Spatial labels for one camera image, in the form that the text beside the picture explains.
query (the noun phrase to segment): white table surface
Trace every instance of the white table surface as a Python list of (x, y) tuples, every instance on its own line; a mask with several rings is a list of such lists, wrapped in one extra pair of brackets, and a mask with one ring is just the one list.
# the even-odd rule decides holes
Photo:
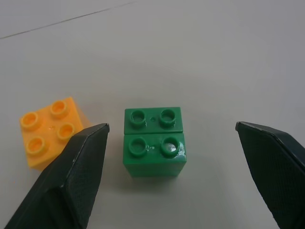
[[(305, 145), (305, 1), (21, 2), (0, 3), (0, 37), (112, 9), (0, 39), (0, 228), (40, 174), (18, 118), (68, 96), (111, 128), (88, 229), (278, 228), (234, 127)], [(132, 180), (124, 109), (162, 106), (182, 109), (188, 162), (171, 181)]]

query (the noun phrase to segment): green lego brick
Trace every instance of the green lego brick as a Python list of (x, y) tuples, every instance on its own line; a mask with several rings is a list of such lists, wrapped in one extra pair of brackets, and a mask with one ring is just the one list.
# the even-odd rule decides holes
[(179, 107), (126, 109), (125, 135), (182, 133)]
[(184, 134), (125, 135), (123, 163), (132, 177), (177, 176), (186, 163)]

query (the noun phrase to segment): green duplo block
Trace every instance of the green duplo block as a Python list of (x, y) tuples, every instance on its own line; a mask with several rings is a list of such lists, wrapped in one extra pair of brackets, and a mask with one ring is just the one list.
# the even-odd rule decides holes
[(184, 135), (125, 135), (123, 163), (132, 177), (177, 176), (186, 163)]
[(179, 107), (126, 109), (125, 135), (182, 133)]

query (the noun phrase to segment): toy block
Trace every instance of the toy block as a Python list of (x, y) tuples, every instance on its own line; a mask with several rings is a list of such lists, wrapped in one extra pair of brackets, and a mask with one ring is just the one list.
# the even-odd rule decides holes
[(29, 167), (43, 170), (74, 134), (89, 126), (89, 120), (71, 97), (26, 113), (20, 118), (20, 127)]
[(126, 109), (125, 135), (182, 133), (179, 107)]
[(132, 177), (177, 176), (186, 163), (183, 133), (125, 135), (123, 148)]

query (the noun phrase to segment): yellow lego brick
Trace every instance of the yellow lego brick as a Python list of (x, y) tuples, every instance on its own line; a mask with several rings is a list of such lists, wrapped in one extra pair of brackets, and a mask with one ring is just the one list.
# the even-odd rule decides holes
[(26, 113), (20, 118), (20, 126), (29, 167), (43, 170), (74, 134), (91, 124), (69, 97)]

